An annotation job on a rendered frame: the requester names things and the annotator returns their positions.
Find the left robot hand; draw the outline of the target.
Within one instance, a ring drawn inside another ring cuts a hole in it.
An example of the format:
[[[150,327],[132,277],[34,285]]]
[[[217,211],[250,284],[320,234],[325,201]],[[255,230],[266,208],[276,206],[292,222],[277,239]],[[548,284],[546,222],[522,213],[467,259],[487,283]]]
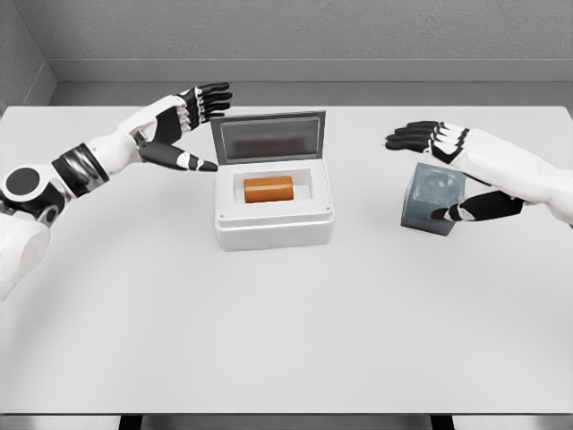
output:
[[[134,140],[144,162],[174,170],[216,172],[217,164],[175,144],[185,133],[225,115],[233,97],[229,88],[227,82],[214,82],[165,96],[130,116],[120,129]]]

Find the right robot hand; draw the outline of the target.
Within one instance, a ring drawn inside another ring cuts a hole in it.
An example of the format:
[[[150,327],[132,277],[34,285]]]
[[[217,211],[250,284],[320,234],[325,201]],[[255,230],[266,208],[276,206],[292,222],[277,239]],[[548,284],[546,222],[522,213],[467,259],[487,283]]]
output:
[[[544,202],[546,197],[540,160],[534,154],[476,128],[439,121],[413,122],[388,135],[385,147],[430,154],[492,188],[489,193],[433,211],[433,220],[505,218],[519,214],[526,204]]]

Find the grey-blue cube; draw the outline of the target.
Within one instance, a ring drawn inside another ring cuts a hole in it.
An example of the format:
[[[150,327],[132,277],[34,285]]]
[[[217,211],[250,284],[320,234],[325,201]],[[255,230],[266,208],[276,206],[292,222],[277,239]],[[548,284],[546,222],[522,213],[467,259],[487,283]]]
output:
[[[418,163],[407,186],[400,226],[446,237],[455,222],[431,214],[465,198],[466,178],[452,169]]]

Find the white hinged box lid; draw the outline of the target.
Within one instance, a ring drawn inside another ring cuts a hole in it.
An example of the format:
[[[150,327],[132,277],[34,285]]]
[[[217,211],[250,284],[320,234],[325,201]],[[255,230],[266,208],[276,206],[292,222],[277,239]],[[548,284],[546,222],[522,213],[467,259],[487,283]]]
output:
[[[224,116],[210,121],[218,164],[320,159],[326,112]]]

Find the orange cylinder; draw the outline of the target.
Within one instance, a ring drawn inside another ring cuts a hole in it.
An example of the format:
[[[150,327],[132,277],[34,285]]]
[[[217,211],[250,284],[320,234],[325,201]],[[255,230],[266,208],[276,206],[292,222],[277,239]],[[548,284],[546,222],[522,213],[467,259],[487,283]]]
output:
[[[246,178],[244,199],[246,203],[291,201],[294,199],[293,179],[291,176]]]

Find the white rectangular box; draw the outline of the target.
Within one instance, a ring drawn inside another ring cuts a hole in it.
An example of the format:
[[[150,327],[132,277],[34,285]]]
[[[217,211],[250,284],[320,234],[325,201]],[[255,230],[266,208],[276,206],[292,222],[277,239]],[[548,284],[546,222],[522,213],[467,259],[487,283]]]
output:
[[[290,201],[247,203],[244,180],[290,176]],[[215,179],[215,229],[225,251],[258,250],[330,241],[335,222],[323,159],[225,165]]]

